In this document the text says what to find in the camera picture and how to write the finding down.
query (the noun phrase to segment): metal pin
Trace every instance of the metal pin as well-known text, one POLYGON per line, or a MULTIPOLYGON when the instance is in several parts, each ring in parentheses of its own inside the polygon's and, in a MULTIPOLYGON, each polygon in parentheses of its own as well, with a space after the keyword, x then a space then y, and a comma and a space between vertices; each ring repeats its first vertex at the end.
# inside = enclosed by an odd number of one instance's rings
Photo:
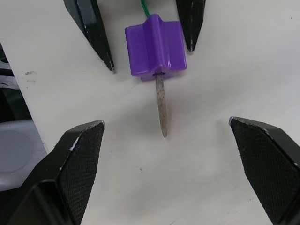
POLYGON ((163 73, 155 74, 155 82, 156 82, 156 96, 157 96, 157 105, 158 105, 158 113, 159 113, 159 121, 161 131, 164 137, 167 137, 167 109, 165 106, 165 88, 164 88, 164 80, 163 73))

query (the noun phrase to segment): purple block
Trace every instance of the purple block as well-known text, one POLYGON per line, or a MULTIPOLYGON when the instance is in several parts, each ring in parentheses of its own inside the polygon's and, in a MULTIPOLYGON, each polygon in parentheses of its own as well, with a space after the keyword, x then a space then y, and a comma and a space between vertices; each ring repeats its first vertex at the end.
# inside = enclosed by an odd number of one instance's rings
POLYGON ((174 71, 187 68, 179 21, 164 22, 153 14, 144 24, 126 27, 125 34, 132 76, 147 81, 155 73, 172 77, 174 71))

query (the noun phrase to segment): white surface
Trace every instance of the white surface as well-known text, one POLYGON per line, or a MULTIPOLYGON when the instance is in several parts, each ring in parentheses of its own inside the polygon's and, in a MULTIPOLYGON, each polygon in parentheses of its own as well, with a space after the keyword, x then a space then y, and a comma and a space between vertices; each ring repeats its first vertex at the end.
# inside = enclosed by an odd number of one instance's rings
MULTIPOLYGON (((124 28, 144 21, 139 0, 99 3, 117 74, 63 0, 0 4, 0 42, 48 151, 66 130, 105 121, 82 224, 271 224, 227 123, 233 115, 264 121, 300 143, 300 1, 207 1, 188 69, 165 82, 166 139, 154 82, 130 75, 124 28)), ((173 0, 148 3, 151 13, 177 20, 173 0)))
POLYGON ((20 187, 47 152, 32 120, 0 123, 0 191, 20 187))

